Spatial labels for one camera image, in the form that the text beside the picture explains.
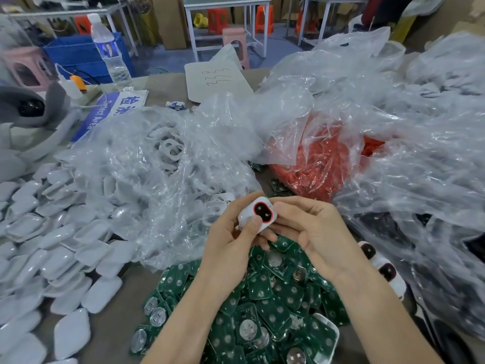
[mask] water bottle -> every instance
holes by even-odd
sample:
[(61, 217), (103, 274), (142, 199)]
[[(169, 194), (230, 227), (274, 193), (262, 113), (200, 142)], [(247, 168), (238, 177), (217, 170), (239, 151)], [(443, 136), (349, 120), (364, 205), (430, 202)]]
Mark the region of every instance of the water bottle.
[(118, 91), (132, 91), (131, 74), (126, 67), (121, 52), (114, 41), (113, 33), (101, 23), (99, 14), (88, 14), (91, 22), (91, 37), (106, 63), (108, 72)]

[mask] bottle label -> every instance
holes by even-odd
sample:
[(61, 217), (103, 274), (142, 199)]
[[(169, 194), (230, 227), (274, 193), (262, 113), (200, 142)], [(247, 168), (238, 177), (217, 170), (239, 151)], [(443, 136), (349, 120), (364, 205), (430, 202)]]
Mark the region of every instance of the bottle label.
[(116, 42), (95, 42), (94, 43), (103, 59), (110, 59), (120, 55)]

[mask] person's right hand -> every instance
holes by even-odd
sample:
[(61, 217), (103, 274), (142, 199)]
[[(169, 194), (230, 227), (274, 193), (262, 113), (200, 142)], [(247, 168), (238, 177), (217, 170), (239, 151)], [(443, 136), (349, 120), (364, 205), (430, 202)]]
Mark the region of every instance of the person's right hand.
[(356, 281), (369, 262), (334, 205), (301, 196), (270, 200), (278, 214), (271, 230), (300, 244), (318, 272), (334, 285), (338, 280)]

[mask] metal table frame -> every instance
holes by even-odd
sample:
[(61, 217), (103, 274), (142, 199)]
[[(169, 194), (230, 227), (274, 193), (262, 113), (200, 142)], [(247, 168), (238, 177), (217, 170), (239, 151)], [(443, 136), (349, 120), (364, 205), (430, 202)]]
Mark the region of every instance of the metal table frame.
[[(185, 14), (187, 17), (187, 25), (189, 27), (189, 35), (190, 35), (190, 42), (192, 45), (193, 56), (196, 62), (199, 62), (199, 57), (197, 55), (197, 51), (207, 51), (207, 50), (214, 50), (214, 49), (221, 49), (223, 47), (222, 44), (215, 45), (215, 46), (204, 46), (204, 47), (197, 47), (196, 41), (203, 41), (203, 40), (218, 40), (222, 39), (221, 35), (209, 35), (209, 36), (195, 36), (193, 32), (193, 23), (190, 11), (191, 10), (202, 10), (202, 9), (211, 9), (211, 8), (229, 8), (229, 7), (237, 7), (237, 6), (244, 6), (244, 30), (246, 31), (246, 37), (249, 38), (250, 42), (247, 42), (247, 46), (258, 46), (261, 45), (263, 47), (263, 54), (262, 57), (266, 58), (266, 48), (268, 43), (268, 16), (270, 10), (270, 2), (271, 0), (220, 0), (220, 1), (210, 1), (207, 0), (184, 0), (184, 7), (185, 7)], [(264, 12), (264, 41), (258, 41), (256, 39), (255, 33), (255, 26), (256, 26), (256, 6), (257, 5), (264, 5), (265, 12)], [(246, 23), (246, 7), (249, 6), (249, 15), (250, 15), (250, 24), (251, 30), (247, 30), (247, 23)]]
[(102, 8), (102, 9), (21, 12), (18, 14), (7, 14), (7, 15), (10, 19), (19, 22), (23, 19), (28, 20), (32, 18), (52, 18), (52, 17), (59, 17), (59, 16), (70, 17), (70, 16), (78, 16), (78, 15), (95, 13), (95, 14), (105, 15), (106, 18), (108, 19), (108, 23), (110, 24), (111, 31), (115, 33), (117, 30), (116, 30), (116, 27), (114, 26), (114, 22), (111, 15), (118, 11), (121, 15), (121, 19), (123, 20), (123, 26), (125, 29), (124, 32), (130, 40), (130, 44), (131, 44), (130, 56), (132, 56), (133, 54), (135, 56), (138, 56), (138, 49), (136, 48), (135, 40), (133, 39), (133, 35), (131, 34), (130, 26), (128, 25), (128, 21), (126, 20), (125, 13), (123, 12), (124, 7), (128, 8), (128, 14), (130, 15), (131, 22), (133, 23), (133, 28), (135, 29), (138, 42), (141, 43), (140, 32), (138, 31), (135, 18), (133, 17), (133, 11), (131, 10), (131, 6), (128, 2), (108, 6), (107, 8)]
[[(318, 40), (316, 42), (315, 42), (315, 40), (303, 38), (303, 34), (304, 34), (304, 30), (305, 30), (305, 22), (306, 22), (306, 12), (308, 11), (308, 1), (317, 1), (317, 2), (325, 2), (326, 3), (324, 18), (323, 18), (323, 21), (322, 21), (322, 27), (320, 28), (320, 33), (318, 35)], [(327, 21), (328, 21), (328, 14), (330, 12), (330, 7), (331, 7), (332, 4), (365, 4), (365, 3), (367, 3), (367, 1), (368, 0), (305, 0), (305, 4), (303, 6), (303, 15), (302, 15), (301, 28), (300, 28), (300, 35), (298, 36), (298, 45), (300, 46), (301, 42), (305, 41), (308, 44), (315, 46), (315, 45), (318, 44), (318, 42), (320, 42), (323, 39), (325, 27), (326, 27)], [(288, 36), (290, 16), (291, 16), (291, 12), (292, 12), (292, 5), (293, 5), (293, 0), (289, 0), (288, 20), (286, 22), (286, 35), (287, 36)]]

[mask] orange plastic stool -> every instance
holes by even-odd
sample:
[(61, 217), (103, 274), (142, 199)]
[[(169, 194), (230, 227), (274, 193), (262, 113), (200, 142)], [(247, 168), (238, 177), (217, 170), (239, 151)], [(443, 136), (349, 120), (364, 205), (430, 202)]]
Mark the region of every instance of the orange plastic stool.
[(208, 9), (207, 14), (209, 17), (209, 31), (215, 34), (222, 34), (222, 30), (229, 26), (226, 9)]
[(8, 69), (23, 88), (47, 91), (56, 75), (52, 63), (40, 47), (17, 47), (3, 53)]
[(243, 69), (249, 69), (249, 58), (247, 57), (246, 31), (244, 28), (225, 28), (222, 31), (222, 44), (225, 46), (234, 41), (239, 42), (239, 62)]
[[(298, 20), (296, 21), (296, 27), (295, 27), (295, 32), (296, 34), (300, 34), (300, 28), (302, 26), (302, 19), (303, 19), (303, 13), (300, 11), (298, 13)], [(310, 27), (307, 27), (305, 30), (303, 30), (304, 33), (310, 31), (310, 32), (314, 32), (315, 30), (317, 30), (317, 22), (315, 20), (312, 20), (312, 22), (310, 23)]]
[[(256, 11), (256, 33), (264, 33), (264, 5), (259, 5)], [(273, 32), (274, 20), (273, 20), (273, 5), (270, 5), (270, 14), (268, 16), (268, 35)]]
[(76, 28), (78, 29), (79, 34), (91, 35), (91, 22), (87, 15), (75, 16), (74, 23), (76, 23)]

